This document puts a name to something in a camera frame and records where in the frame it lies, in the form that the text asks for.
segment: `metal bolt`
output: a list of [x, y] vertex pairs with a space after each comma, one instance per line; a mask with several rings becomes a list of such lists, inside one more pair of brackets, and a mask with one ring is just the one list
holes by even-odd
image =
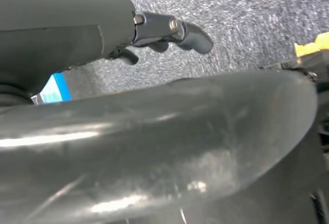
[[142, 15], [137, 14], [137, 15], [134, 16], [134, 22], [135, 25], [140, 25], [140, 24], [143, 24], [144, 22], [144, 20], [143, 19]]
[[312, 82], [316, 82], [318, 80], [318, 75], [312, 71], [307, 72], [306, 76], [308, 76]]
[[175, 18], [173, 18], [171, 20], [169, 21], [169, 27], [171, 28], [171, 31], [177, 31], [178, 30], [178, 21]]

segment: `black plastic part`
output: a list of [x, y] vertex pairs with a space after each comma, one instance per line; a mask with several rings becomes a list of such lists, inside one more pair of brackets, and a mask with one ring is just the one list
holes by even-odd
[[108, 57], [108, 60], [115, 60], [121, 59], [128, 65], [135, 65], [138, 62], [139, 58], [136, 54], [131, 52], [131, 50], [125, 48], [115, 49], [112, 53], [110, 53]]
[[147, 45], [149, 48], [151, 48], [158, 53], [163, 53], [168, 49], [169, 44], [168, 42], [154, 42]]
[[190, 23], [183, 23], [183, 26], [185, 27], [186, 36], [183, 41], [176, 43], [179, 47], [184, 50], [194, 49], [201, 54], [209, 53], [214, 47], [211, 39], [199, 27]]

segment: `blue object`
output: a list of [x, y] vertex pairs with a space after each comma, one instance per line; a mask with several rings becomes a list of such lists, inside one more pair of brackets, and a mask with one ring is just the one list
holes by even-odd
[[72, 99], [63, 73], [51, 75], [45, 88], [40, 92], [40, 96], [44, 103], [63, 102]]

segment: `carpeted floor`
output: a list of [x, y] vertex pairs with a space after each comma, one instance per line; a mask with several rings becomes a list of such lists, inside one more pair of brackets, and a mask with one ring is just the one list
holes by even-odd
[[73, 98], [99, 95], [284, 61], [294, 42], [329, 31], [329, 0], [132, 0], [139, 10], [169, 13], [201, 26], [214, 42], [208, 55], [172, 46], [135, 49], [135, 66], [100, 60], [66, 72]]

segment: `yellow object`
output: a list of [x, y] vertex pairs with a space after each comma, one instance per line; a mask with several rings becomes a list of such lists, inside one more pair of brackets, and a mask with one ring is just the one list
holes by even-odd
[[297, 57], [303, 57], [321, 50], [329, 50], [329, 32], [318, 35], [314, 43], [308, 43], [306, 45], [298, 45], [295, 43], [294, 45], [296, 56]]

